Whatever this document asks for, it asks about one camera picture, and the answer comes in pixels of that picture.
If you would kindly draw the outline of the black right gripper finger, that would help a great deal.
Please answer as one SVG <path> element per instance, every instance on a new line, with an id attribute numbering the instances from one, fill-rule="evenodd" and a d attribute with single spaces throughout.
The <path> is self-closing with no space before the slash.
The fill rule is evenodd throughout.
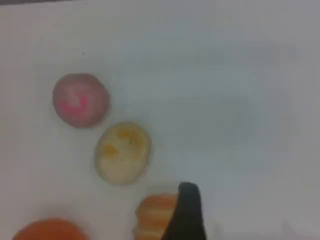
<path id="1" fill-rule="evenodd" d="M 163 240 L 206 240 L 201 193 L 195 183 L 181 182 L 177 204 Z"/>

